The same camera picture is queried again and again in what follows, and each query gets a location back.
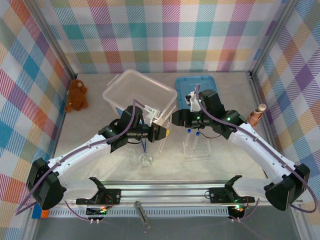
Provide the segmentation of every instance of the metal clamp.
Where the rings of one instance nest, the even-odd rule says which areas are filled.
[[[146,212],[143,209],[143,207],[141,206],[141,203],[139,201],[135,201],[134,207],[135,207],[137,213],[139,214],[144,233],[146,234],[148,232],[148,230],[151,228],[150,223],[149,223],[149,219],[146,215]]]

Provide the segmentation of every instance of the colorful checkered pattern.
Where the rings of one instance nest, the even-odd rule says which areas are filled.
[[[249,71],[285,1],[37,0],[73,70],[88,74]]]
[[[299,1],[258,78],[278,149],[311,169],[320,199],[320,1]],[[309,217],[320,225],[320,213]]]
[[[31,163],[53,153],[69,81],[24,2],[1,0],[0,240],[18,239],[23,217],[13,212]]]

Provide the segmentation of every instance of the test tube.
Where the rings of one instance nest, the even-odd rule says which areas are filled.
[[[189,128],[187,133],[186,133],[186,139],[184,141],[185,145],[188,145],[190,135],[191,135],[191,129]]]
[[[199,136],[200,136],[200,132],[197,131],[195,134],[194,142],[193,142],[194,149],[197,147]]]

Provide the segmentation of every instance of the purple tube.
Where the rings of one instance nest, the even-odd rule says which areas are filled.
[[[134,116],[135,116],[135,113],[136,113],[136,100],[133,99],[133,110],[132,110],[132,115],[131,115],[131,119],[130,119],[130,122],[128,124],[128,126],[121,132],[119,133],[118,135],[116,136],[113,136],[113,137],[110,137],[108,139],[104,139],[104,140],[100,140],[100,141],[96,141],[96,142],[93,142],[91,144],[91,146],[95,146],[95,145],[99,145],[99,144],[102,144],[102,143],[106,143],[110,140],[114,140],[118,137],[121,137],[123,134],[125,134],[129,128],[131,127],[131,124],[133,123],[134,121]],[[60,160],[60,163],[63,163],[64,161],[66,161],[68,158],[70,158],[71,156],[85,150],[89,148],[89,146],[83,146],[83,147],[80,147],[72,152],[70,152],[69,154],[67,154],[66,156],[64,156],[61,160]],[[23,207],[23,205],[26,204],[26,202],[29,200],[29,198],[31,197],[31,195],[35,192],[35,190],[37,189],[37,187],[39,187],[39,185],[43,182],[43,180],[53,171],[55,170],[57,167],[59,166],[59,163],[57,162],[56,164],[54,164],[48,171],[45,172],[45,174],[36,182],[36,184],[33,186],[33,188],[31,189],[31,191],[28,193],[28,195],[25,197],[25,199],[22,201],[22,203],[18,206],[18,208],[14,211],[14,215],[19,215],[20,213],[22,213],[23,211],[27,210],[28,208],[34,206],[36,203],[33,202],[32,204],[28,205],[27,207],[21,209]]]
[[[227,126],[230,126],[230,127],[233,127],[247,135],[249,135],[251,138],[255,139],[256,137],[249,131],[243,129],[242,127],[239,127],[235,124],[232,124],[230,122],[227,122],[227,121],[222,121],[214,116],[212,116],[206,109],[205,107],[202,105],[200,98],[199,98],[199,89],[200,89],[200,85],[198,84],[195,88],[195,94],[196,94],[196,99],[200,105],[200,108],[202,109],[202,111],[208,116],[210,117],[212,120],[220,123],[220,124],[224,124],[224,125],[227,125]],[[313,210],[304,210],[302,208],[298,208],[294,205],[290,205],[292,208],[296,209],[296,210],[299,210],[303,213],[308,213],[308,214],[312,214],[312,213],[315,213],[316,211],[318,211],[318,207],[319,207],[319,203],[318,203],[318,200],[317,200],[317,197],[314,193],[314,191],[312,191],[311,187],[309,187],[309,185],[307,184],[307,182],[298,174],[296,173],[290,166],[288,166],[282,159],[281,157],[279,157],[277,154],[275,154],[269,146],[267,146],[266,144],[264,144],[259,138],[256,139],[256,142],[259,143],[264,149],[266,149],[272,156],[274,156],[283,166],[285,166],[285,168],[287,168],[290,172],[293,173],[293,175],[295,175],[301,182],[302,184],[308,189],[308,191],[310,192],[312,198],[313,198],[313,201],[314,201],[314,209]]]

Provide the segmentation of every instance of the transparent plastic bin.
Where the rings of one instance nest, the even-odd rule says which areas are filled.
[[[163,125],[176,108],[177,91],[138,71],[126,70],[117,75],[103,92],[114,112],[121,116],[123,110],[133,104],[133,99],[153,109],[160,110],[160,115],[153,121]]]

